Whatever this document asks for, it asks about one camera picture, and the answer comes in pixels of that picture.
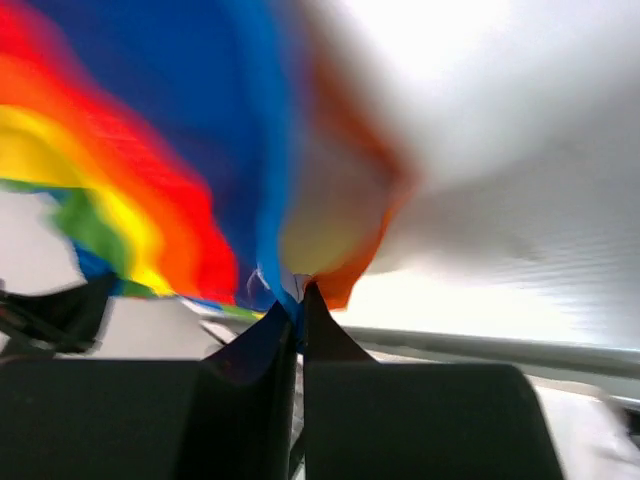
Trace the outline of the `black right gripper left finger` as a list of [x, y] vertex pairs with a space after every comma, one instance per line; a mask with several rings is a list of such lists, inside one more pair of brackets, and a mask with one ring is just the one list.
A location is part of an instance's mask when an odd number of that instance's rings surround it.
[[24, 358], [1, 368], [5, 479], [284, 479], [286, 311], [203, 360]]

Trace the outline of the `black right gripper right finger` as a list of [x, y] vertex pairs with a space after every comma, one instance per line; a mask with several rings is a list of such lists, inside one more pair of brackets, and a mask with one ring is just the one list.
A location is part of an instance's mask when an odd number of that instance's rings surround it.
[[563, 475], [538, 398], [514, 366], [383, 363], [304, 296], [310, 479], [537, 479]]

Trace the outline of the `rainbow striped shorts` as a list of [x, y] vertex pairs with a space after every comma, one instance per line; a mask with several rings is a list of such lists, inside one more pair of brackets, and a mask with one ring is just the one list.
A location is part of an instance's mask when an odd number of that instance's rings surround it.
[[343, 308], [413, 183], [345, 55], [306, 1], [5, 1], [1, 184], [118, 295]]

